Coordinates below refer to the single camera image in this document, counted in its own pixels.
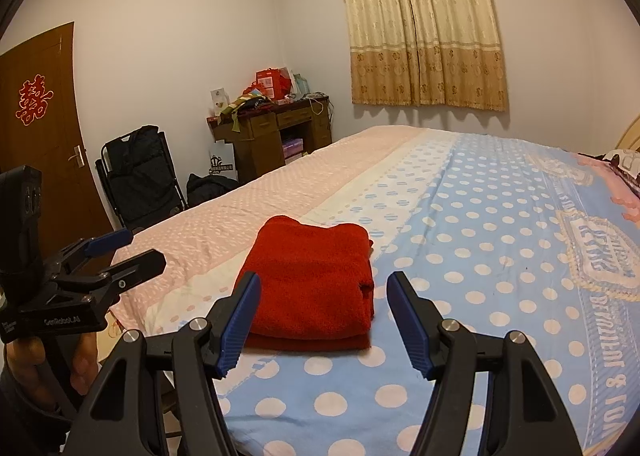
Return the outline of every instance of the polka dot bed sheet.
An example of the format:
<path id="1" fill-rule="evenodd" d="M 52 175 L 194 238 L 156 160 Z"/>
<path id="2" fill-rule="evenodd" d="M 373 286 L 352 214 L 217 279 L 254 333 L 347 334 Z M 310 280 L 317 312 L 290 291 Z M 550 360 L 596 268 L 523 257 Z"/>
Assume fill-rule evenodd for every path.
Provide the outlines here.
<path id="1" fill-rule="evenodd" d="M 374 240 L 372 347 L 246 354 L 241 366 L 258 370 L 216 383 L 247 454 L 411 450 L 433 385 L 411 367 L 386 301 L 395 270 L 471 331 L 524 331 L 585 454 L 605 453 L 638 408 L 640 233 L 616 175 L 559 149 L 451 135 L 425 135 L 324 223 L 361 224 Z M 437 167 L 432 176 L 428 166 Z M 479 444 L 486 387 L 486 374 L 477 375 L 464 455 Z"/>

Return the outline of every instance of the purple box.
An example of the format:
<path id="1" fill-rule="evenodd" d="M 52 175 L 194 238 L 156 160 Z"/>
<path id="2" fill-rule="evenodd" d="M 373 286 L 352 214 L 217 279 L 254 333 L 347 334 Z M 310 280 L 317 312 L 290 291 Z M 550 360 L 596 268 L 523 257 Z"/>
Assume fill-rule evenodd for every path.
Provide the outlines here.
<path id="1" fill-rule="evenodd" d="M 290 140 L 285 140 L 282 143 L 282 152 L 284 153 L 285 158 L 294 156 L 295 154 L 302 152 L 302 150 L 302 138 L 292 138 Z"/>

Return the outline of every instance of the metal screw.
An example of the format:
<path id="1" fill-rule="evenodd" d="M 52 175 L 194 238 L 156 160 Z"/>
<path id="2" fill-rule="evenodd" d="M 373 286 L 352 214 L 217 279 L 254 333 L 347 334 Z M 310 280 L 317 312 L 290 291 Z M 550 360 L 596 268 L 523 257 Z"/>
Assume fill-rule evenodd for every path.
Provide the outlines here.
<path id="1" fill-rule="evenodd" d="M 458 331 L 460 329 L 460 323 L 455 319 L 444 319 L 444 321 L 442 321 L 442 327 L 446 331 Z"/>
<path id="2" fill-rule="evenodd" d="M 135 342 L 140 338 L 140 332 L 138 330 L 127 330 L 122 335 L 125 342 Z"/>
<path id="3" fill-rule="evenodd" d="M 202 317 L 198 317 L 189 323 L 189 328 L 191 328 L 193 331 L 204 330 L 204 328 L 206 327 L 207 327 L 207 320 Z"/>
<path id="4" fill-rule="evenodd" d="M 521 331 L 517 330 L 510 332 L 509 338 L 511 342 L 515 342 L 516 344 L 524 344 L 524 341 L 527 340 L 527 336 Z"/>

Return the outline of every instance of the hand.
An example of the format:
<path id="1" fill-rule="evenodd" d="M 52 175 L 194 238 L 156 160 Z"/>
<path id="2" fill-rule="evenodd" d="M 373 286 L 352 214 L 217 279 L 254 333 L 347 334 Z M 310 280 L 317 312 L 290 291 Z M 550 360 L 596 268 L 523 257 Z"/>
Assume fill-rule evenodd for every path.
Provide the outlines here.
<path id="1" fill-rule="evenodd" d="M 19 339 L 6 346 L 6 360 L 9 370 L 22 386 L 25 394 L 43 410 L 55 410 L 53 398 L 46 384 L 41 381 L 36 365 L 44 362 L 45 352 L 42 341 L 37 337 Z M 82 396 L 86 395 L 98 375 L 98 346 L 95 333 L 80 335 L 74 354 L 71 385 Z"/>

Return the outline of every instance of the curtain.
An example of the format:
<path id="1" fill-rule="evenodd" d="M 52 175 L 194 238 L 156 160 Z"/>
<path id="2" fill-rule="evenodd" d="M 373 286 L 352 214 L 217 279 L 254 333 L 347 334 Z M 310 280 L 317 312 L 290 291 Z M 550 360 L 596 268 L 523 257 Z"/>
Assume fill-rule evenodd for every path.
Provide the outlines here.
<path id="1" fill-rule="evenodd" d="M 504 111 L 491 0 L 345 0 L 355 104 Z"/>

